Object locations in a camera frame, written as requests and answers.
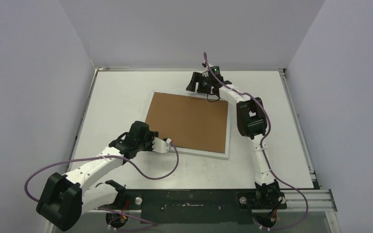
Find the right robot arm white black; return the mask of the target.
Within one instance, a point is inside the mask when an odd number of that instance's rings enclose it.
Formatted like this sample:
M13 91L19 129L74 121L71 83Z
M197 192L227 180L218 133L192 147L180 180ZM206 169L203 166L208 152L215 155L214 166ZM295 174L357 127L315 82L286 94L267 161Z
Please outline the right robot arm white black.
M283 200L266 153L265 138L270 133L270 120L262 100L249 93L240 92L230 81L224 80L218 66L206 67L202 73L193 72L186 90L217 96L235 107L237 129L240 135L248 140L254 163L256 205L269 208Z

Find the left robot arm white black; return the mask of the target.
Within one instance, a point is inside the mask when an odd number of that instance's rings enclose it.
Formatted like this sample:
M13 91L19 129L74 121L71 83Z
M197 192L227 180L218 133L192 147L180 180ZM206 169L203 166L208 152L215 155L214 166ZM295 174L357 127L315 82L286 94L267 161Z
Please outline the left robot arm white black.
M102 183L92 188L107 173L130 162L140 151L152 151L159 136L149 125L135 121L128 132L117 139L89 162L65 174L53 173L47 179L38 200L36 211L62 231L69 230L82 214L102 205L119 209L125 204L125 195L118 187Z

